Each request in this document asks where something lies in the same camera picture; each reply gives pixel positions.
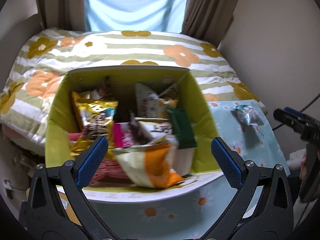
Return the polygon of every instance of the brown curtain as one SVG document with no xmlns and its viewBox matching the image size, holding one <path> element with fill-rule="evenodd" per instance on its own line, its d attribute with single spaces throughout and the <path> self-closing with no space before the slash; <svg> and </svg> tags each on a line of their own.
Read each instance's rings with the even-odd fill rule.
<svg viewBox="0 0 320 240">
<path fill-rule="evenodd" d="M 85 31 L 84 0 L 36 0 L 44 28 Z"/>
<path fill-rule="evenodd" d="M 218 47 L 238 0 L 187 0 L 182 33 Z"/>
</svg>

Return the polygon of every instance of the screw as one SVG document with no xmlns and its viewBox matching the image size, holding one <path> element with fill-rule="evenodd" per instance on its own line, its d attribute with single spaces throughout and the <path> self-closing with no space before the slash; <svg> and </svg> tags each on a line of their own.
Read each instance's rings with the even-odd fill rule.
<svg viewBox="0 0 320 240">
<path fill-rule="evenodd" d="M 73 160 L 67 160 L 64 165 L 71 166 L 73 164 Z"/>
<path fill-rule="evenodd" d="M 245 165 L 247 165 L 248 167 L 253 167 L 254 166 L 254 162 L 253 161 L 247 161 L 245 163 Z"/>
<path fill-rule="evenodd" d="M 42 163 L 40 163 L 40 164 L 37 165 L 36 169 L 37 169 L 37 170 L 41 170 L 41 169 L 43 168 L 43 166 L 44 166 L 44 165 L 43 165 Z"/>
<path fill-rule="evenodd" d="M 283 166 L 280 165 L 280 164 L 277 164 L 277 165 L 276 165 L 276 168 L 277 168 L 279 171 L 282 171 L 282 170 L 283 170 Z"/>
</svg>

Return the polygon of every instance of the window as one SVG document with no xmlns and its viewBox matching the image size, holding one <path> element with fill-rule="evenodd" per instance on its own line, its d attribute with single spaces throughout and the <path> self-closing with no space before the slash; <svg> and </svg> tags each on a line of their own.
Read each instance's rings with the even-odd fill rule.
<svg viewBox="0 0 320 240">
<path fill-rule="evenodd" d="M 87 31 L 180 33 L 187 0 L 85 0 Z"/>
</svg>

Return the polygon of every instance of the curtain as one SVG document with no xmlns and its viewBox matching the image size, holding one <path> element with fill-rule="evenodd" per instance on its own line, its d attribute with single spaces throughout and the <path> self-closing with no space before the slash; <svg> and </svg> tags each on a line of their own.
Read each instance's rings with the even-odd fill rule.
<svg viewBox="0 0 320 240">
<path fill-rule="evenodd" d="M 85 0 L 87 31 L 180 33 L 187 0 Z"/>
<path fill-rule="evenodd" d="M 218 47 L 238 0 L 187 0 L 182 33 Z"/>
<path fill-rule="evenodd" d="M 36 0 L 44 28 L 85 31 L 84 0 Z"/>
</svg>

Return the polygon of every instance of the bed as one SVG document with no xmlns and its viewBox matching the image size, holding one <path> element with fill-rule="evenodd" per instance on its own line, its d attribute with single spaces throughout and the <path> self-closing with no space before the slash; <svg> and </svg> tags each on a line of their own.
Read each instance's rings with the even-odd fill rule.
<svg viewBox="0 0 320 240">
<path fill-rule="evenodd" d="M 254 99 L 266 113 L 263 103 L 207 42 L 176 33 L 50 28 L 30 38 L 16 57 L 1 94 L 4 134 L 43 156 L 47 117 L 64 74 L 83 67 L 135 64 L 189 68 L 207 102 Z"/>
</svg>

